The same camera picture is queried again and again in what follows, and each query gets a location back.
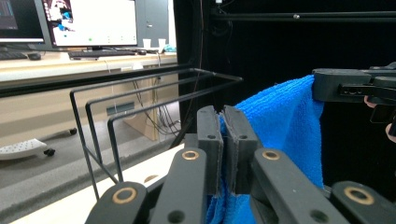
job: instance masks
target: black wire rack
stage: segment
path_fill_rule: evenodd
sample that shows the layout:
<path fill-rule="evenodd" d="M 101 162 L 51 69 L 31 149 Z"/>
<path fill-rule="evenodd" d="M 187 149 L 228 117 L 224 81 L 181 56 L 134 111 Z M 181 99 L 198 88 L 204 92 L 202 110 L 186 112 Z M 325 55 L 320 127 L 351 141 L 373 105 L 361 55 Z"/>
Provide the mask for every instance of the black wire rack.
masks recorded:
<path fill-rule="evenodd" d="M 230 87 L 231 85 L 234 85 L 243 79 L 241 77 L 234 77 L 234 76 L 228 76 L 224 74 L 219 74 L 215 72 L 210 72 L 198 68 L 184 68 L 184 67 L 179 67 L 175 66 L 175 69 L 166 69 L 164 72 L 161 72 L 162 70 L 160 69 L 153 69 L 152 74 L 149 74 L 149 69 L 145 69 L 145 75 L 141 77 L 133 77 L 135 74 L 139 74 L 139 72 L 131 72 L 130 75 L 132 78 L 127 78 L 123 80 L 116 80 L 116 81 L 110 81 L 106 83 L 100 83 L 100 84 L 95 84 L 91 86 L 86 86 L 82 88 L 77 88 L 73 89 L 70 92 L 70 100 L 71 104 L 73 107 L 73 112 L 76 118 L 76 124 L 78 127 L 78 132 L 79 132 L 79 137 L 80 141 L 82 144 L 82 149 L 84 152 L 84 156 L 87 162 L 89 174 L 91 177 L 92 181 L 92 186 L 93 190 L 96 196 L 96 199 L 99 200 L 99 193 L 98 193 L 98 188 L 96 186 L 96 179 L 95 179 L 95 174 L 92 169 L 92 163 L 91 159 L 95 161 L 95 163 L 100 167 L 100 169 L 115 183 L 123 182 L 123 175 L 122 175 L 122 167 L 120 163 L 120 154 L 119 154 L 119 146 L 117 142 L 117 136 L 116 136 L 116 128 L 115 128 L 115 122 L 119 119 L 126 119 L 128 117 L 135 116 L 139 113 L 146 113 L 149 110 L 153 110 L 156 108 L 161 108 L 162 106 L 169 105 L 175 102 L 183 102 L 187 100 L 192 100 L 194 98 L 209 94 L 214 91 L 219 91 L 222 89 L 225 89 L 227 87 Z M 171 75 L 177 75 L 178 79 L 177 81 L 169 81 L 169 82 L 164 82 L 164 83 L 158 83 L 154 82 L 153 85 L 147 86 L 147 87 L 142 87 L 142 88 L 137 88 L 135 85 L 136 81 L 143 80 L 143 79 L 148 79 L 148 78 L 162 78 L 162 77 L 167 77 Z M 154 101 L 150 105 L 142 105 L 140 108 L 134 108 L 134 109 L 129 109 L 122 111 L 122 113 L 115 113 L 112 116 L 110 116 L 107 120 L 107 128 L 108 128 L 108 134 L 109 134 L 109 140 L 111 144 L 111 149 L 113 153 L 113 159 L 114 159 L 114 164 L 115 168 L 117 170 L 117 176 L 116 178 L 114 174 L 110 171 L 108 168 L 108 165 L 104 164 L 103 158 L 102 158 L 102 152 L 99 146 L 99 139 L 98 139 L 98 134 L 97 130 L 95 129 L 94 125 L 94 118 L 93 118 L 93 113 L 92 113 L 92 107 L 97 104 L 101 104 L 102 102 L 111 102 L 111 100 L 119 99 L 121 97 L 126 97 L 126 96 L 132 96 L 136 95 L 138 96 L 141 93 L 144 92 L 149 92 L 149 91 L 156 91 L 160 90 L 163 88 L 169 88 L 171 86 L 175 86 L 175 88 L 180 87 L 181 85 L 195 85 L 197 86 L 198 83 L 203 82 L 206 79 L 209 78 L 214 78 L 217 79 L 216 84 L 211 85 L 210 87 L 207 87 L 207 85 L 201 85 L 203 88 L 197 90 L 193 89 L 191 92 L 183 94 L 183 95 L 178 95 L 174 98 L 171 99 L 165 99 L 163 101 Z M 110 87 L 114 85 L 120 85 L 120 84 L 126 84 L 126 83 L 132 83 L 135 86 L 135 89 L 129 90 L 129 91 L 123 91 L 121 93 L 117 94 L 111 94 L 105 97 L 98 97 L 96 99 L 91 99 L 88 100 L 85 104 L 85 112 L 87 115 L 88 119 L 88 125 L 90 127 L 90 132 L 91 132 L 91 137 L 92 137 L 92 146 L 89 146 L 86 141 L 86 137 L 88 136 L 87 134 L 84 133 L 84 130 L 82 128 L 82 122 L 81 122 L 81 116 L 83 116 L 84 111 L 79 111 L 78 110 L 78 102 L 77 102 L 77 97 L 76 95 L 78 93 L 84 92 L 84 91 L 94 91 L 100 88 L 105 88 L 105 87 Z"/>

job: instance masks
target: monitor screen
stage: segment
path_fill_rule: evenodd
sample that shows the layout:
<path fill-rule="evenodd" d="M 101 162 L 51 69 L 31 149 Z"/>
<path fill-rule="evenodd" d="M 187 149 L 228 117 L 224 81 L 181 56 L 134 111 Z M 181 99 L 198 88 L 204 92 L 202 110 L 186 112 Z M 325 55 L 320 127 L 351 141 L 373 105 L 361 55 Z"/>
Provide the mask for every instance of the monitor screen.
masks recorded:
<path fill-rule="evenodd" d="M 136 46 L 133 0 L 42 0 L 53 47 Z"/>
<path fill-rule="evenodd" d="M 35 0 L 0 0 L 0 44 L 44 43 Z"/>

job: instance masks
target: white desk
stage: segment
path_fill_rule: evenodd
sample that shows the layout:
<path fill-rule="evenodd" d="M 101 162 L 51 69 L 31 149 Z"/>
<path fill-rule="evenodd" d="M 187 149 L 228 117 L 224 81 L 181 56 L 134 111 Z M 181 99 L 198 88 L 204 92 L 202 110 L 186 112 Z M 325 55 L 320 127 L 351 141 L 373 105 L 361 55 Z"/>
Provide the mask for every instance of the white desk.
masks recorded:
<path fill-rule="evenodd" d="M 161 54 L 160 58 L 162 65 L 177 63 L 175 53 Z M 111 72 L 131 71 L 134 66 L 158 64 L 158 56 L 154 54 L 70 61 L 65 52 L 47 52 L 40 61 L 0 62 L 0 89 L 21 84 L 95 78 Z M 70 90 L 0 98 L 0 147 L 75 128 Z"/>

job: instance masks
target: keyboard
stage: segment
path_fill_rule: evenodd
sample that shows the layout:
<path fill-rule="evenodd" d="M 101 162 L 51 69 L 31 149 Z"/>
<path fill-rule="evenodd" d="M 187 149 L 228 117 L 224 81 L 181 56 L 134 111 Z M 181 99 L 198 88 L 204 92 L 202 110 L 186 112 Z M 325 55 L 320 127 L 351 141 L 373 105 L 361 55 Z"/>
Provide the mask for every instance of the keyboard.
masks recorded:
<path fill-rule="evenodd" d="M 0 52 L 0 61 L 14 59 L 27 59 L 27 56 L 18 52 Z"/>
<path fill-rule="evenodd" d="M 100 57 L 111 57 L 111 56 L 124 56 L 124 55 L 136 55 L 131 50 L 93 50 L 93 51 L 69 51 L 70 59 L 82 59 L 82 58 L 100 58 Z"/>

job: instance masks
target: desk surface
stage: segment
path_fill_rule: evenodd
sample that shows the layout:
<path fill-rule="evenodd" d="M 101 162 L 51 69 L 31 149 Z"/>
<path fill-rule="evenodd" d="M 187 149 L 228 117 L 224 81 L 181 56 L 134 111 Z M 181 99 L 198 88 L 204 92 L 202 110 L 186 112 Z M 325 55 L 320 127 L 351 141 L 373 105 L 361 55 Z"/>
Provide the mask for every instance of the desk surface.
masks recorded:
<path fill-rule="evenodd" d="M 152 65 L 161 63 L 176 63 L 175 53 L 103 57 L 97 61 L 72 61 L 67 52 L 43 53 L 40 61 L 9 60 L 0 61 L 0 87 L 15 83 L 30 83 L 42 80 L 72 78 L 98 71 L 112 72 L 130 71 L 134 64 Z"/>

